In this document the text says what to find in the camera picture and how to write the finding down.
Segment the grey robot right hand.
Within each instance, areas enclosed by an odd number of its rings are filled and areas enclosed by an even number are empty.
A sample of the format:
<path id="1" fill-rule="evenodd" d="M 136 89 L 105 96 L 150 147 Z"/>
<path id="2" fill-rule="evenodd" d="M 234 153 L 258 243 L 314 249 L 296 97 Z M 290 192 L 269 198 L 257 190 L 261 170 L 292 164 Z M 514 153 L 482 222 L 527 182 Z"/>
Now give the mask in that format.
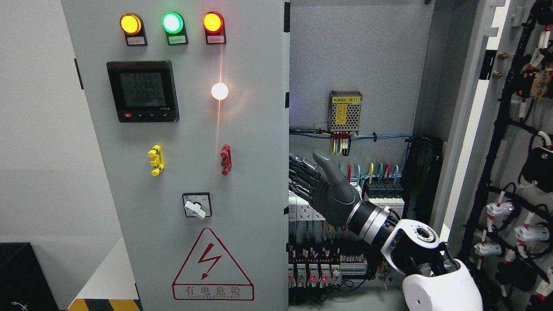
<path id="1" fill-rule="evenodd" d="M 305 199 L 330 225 L 345 226 L 361 197 L 332 158 L 318 152 L 313 158 L 315 165 L 289 153 L 289 190 Z"/>

